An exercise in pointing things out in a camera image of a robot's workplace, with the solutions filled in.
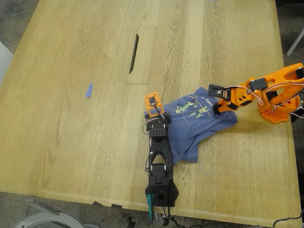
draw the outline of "orange 3d printed part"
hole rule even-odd
[[[159,111],[160,113],[164,113],[161,100],[157,92],[144,96],[144,103],[146,105],[150,118],[159,115],[157,111]]]
[[[287,121],[288,115],[300,105],[299,93],[304,88],[303,64],[284,67],[272,74],[248,79],[241,85],[224,88],[209,85],[209,95],[220,97],[214,112],[236,111],[255,98],[263,118],[272,123]]]

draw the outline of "blue t-shirt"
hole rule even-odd
[[[165,112],[171,116],[168,135],[173,164],[180,160],[198,162],[199,142],[237,123],[234,112],[214,115],[212,106],[217,102],[215,97],[209,96],[208,91],[200,87],[193,94],[164,106]]]

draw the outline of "table surface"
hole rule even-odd
[[[0,191],[148,210],[144,95],[166,104],[283,66],[274,0],[40,0],[0,88]],[[263,226],[299,215],[291,124],[255,104],[237,116],[198,163],[174,166],[172,214]]]

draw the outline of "teal clip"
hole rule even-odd
[[[149,205],[149,220],[153,221],[153,202],[154,202],[154,194],[147,195],[147,201]]]

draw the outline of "blue marker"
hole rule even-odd
[[[90,97],[91,97],[92,89],[93,89],[93,83],[91,83],[91,84],[89,85],[89,88],[87,89],[87,92],[86,92],[86,94],[85,94],[87,98],[90,98]]]

